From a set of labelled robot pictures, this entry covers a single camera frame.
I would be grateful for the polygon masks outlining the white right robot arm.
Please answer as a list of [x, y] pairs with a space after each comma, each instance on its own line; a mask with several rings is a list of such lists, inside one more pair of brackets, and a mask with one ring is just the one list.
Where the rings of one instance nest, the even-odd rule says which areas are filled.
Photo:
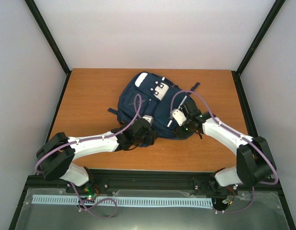
[[191, 101], [172, 110], [171, 116], [178, 124], [175, 128], [178, 137], [185, 137], [191, 132], [207, 135], [235, 154], [235, 167], [220, 169], [212, 176], [217, 186], [244, 184], [253, 187], [266, 183], [268, 177], [275, 175], [276, 167], [265, 138], [244, 135], [223, 123], [214, 114], [202, 113]]

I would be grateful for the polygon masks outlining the navy blue student backpack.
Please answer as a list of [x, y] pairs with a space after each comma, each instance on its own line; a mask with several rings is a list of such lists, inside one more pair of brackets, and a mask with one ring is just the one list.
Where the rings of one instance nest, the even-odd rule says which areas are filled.
[[139, 94], [142, 98], [139, 116], [150, 115], [154, 118], [152, 129], [156, 131], [157, 136], [182, 140], [173, 132], [178, 124], [171, 118], [171, 110], [179, 109], [183, 103], [193, 99], [189, 92], [176, 94], [179, 91], [181, 89], [169, 79], [143, 71], [134, 76], [121, 93], [118, 109], [108, 108], [108, 111], [117, 116], [120, 124], [129, 123], [135, 116], [135, 108], [139, 106], [139, 100], [134, 102], [135, 95]]

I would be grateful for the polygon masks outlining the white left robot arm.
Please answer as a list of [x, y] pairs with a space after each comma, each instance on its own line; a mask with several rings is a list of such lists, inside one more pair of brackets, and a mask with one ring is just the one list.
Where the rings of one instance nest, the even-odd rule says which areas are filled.
[[153, 145], [157, 136], [152, 130], [152, 122], [153, 118], [146, 115], [104, 134], [81, 138], [57, 133], [36, 153], [35, 170], [47, 181], [62, 179], [89, 193], [94, 187], [92, 175], [86, 167], [80, 167], [74, 161], [92, 154]]

